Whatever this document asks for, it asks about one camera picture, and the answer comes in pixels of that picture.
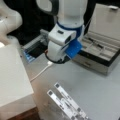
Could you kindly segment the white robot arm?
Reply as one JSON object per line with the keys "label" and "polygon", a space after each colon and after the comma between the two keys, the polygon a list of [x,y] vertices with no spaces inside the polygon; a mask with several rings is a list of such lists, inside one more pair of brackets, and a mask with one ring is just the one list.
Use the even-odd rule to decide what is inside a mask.
{"label": "white robot arm", "polygon": [[88,0],[36,0],[41,11],[57,17],[48,34],[47,59],[62,64],[81,50],[87,3]]}

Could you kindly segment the white and blue gripper body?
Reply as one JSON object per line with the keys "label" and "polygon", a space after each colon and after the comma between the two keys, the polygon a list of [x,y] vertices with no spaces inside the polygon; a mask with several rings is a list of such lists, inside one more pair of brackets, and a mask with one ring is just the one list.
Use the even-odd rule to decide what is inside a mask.
{"label": "white and blue gripper body", "polygon": [[56,24],[48,35],[46,58],[56,64],[63,64],[74,58],[82,48],[78,40],[81,30],[81,27],[65,28]]}

